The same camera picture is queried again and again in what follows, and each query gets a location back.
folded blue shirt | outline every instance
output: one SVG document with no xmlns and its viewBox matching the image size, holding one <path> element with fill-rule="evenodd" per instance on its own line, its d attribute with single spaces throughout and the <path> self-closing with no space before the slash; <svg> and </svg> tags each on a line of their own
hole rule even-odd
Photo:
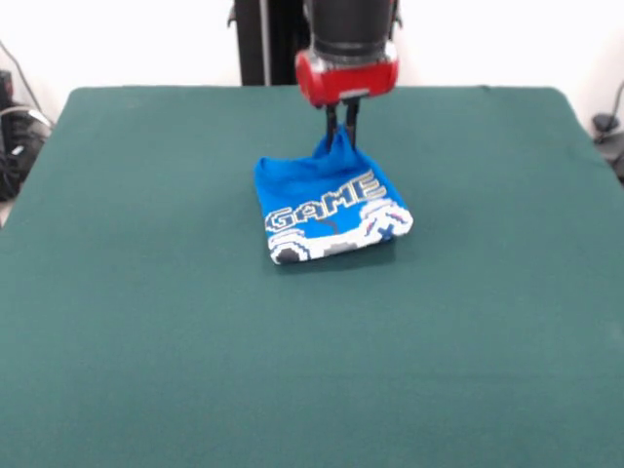
<svg viewBox="0 0 624 468">
<path fill-rule="evenodd" d="M 413 220 L 379 166 L 349 141 L 344 126 L 312 157 L 260 159 L 255 188 L 275 263 L 340 254 L 410 232 Z"/>
</svg>

black cylinder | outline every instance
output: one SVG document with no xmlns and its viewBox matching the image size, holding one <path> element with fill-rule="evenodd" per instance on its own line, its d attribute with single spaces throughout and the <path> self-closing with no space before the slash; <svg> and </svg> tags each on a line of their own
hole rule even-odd
<svg viewBox="0 0 624 468">
<path fill-rule="evenodd" d="M 390 32 L 392 0 L 307 0 L 312 47 L 342 63 L 375 61 Z"/>
</svg>

black device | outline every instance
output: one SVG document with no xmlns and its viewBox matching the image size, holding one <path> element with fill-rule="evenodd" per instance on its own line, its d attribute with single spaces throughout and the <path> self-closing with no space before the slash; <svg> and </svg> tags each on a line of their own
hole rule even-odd
<svg viewBox="0 0 624 468">
<path fill-rule="evenodd" d="M 0 112 L 17 105 L 13 101 L 11 73 L 0 70 Z M 27 112 L 3 115 L 0 128 L 0 202 L 6 202 L 20 193 L 47 139 L 47 132 Z"/>
<path fill-rule="evenodd" d="M 617 132 L 620 127 L 617 112 L 623 94 L 624 81 L 617 89 L 611 112 L 597 114 L 592 119 L 596 131 L 594 143 L 622 183 L 624 183 L 624 132 Z"/>
</svg>

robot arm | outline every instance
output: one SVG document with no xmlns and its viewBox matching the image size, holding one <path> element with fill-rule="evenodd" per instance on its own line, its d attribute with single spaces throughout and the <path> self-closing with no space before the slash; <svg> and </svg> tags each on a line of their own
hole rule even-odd
<svg viewBox="0 0 624 468">
<path fill-rule="evenodd" d="M 326 108 L 328 145 L 336 107 L 347 105 L 346 128 L 355 145 L 361 98 L 392 91 L 399 61 L 390 41 L 398 0 L 304 0 L 311 46 L 297 54 L 296 77 L 303 95 Z"/>
</svg>

black cord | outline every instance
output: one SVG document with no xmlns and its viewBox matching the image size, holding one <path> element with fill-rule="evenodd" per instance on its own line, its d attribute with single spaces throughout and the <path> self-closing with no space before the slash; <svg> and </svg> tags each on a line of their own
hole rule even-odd
<svg viewBox="0 0 624 468">
<path fill-rule="evenodd" d="M 624 92 L 624 81 L 620 83 L 619 88 L 617 89 L 617 93 L 615 94 L 615 103 L 613 104 L 613 111 L 611 112 L 611 120 L 609 121 L 608 126 L 611 127 L 615 118 L 617 117 L 617 112 L 620 110 L 620 100 L 622 99 L 622 92 Z"/>
<path fill-rule="evenodd" d="M 41 105 L 39 104 L 39 101 L 37 100 L 37 97 L 35 96 L 35 94 L 32 92 L 32 89 L 30 88 L 30 85 L 28 84 L 28 80 L 26 80 L 25 75 L 23 74 L 23 70 L 21 69 L 21 65 L 18 62 L 18 60 L 13 56 L 13 54 L 11 54 L 11 52 L 9 52 L 9 49 L 7 49 L 7 47 L 2 43 L 2 41 L 0 40 L 0 49 L 3 50 L 3 52 L 7 55 L 7 57 L 13 62 L 13 64 L 16 66 L 16 69 L 18 70 L 18 74 L 19 74 L 19 78 L 21 79 L 23 85 L 26 87 L 26 90 L 28 91 L 28 94 L 30 95 L 30 98 L 32 99 L 32 102 L 35 104 L 35 107 L 37 107 L 37 110 L 39 112 L 43 112 Z"/>
</svg>

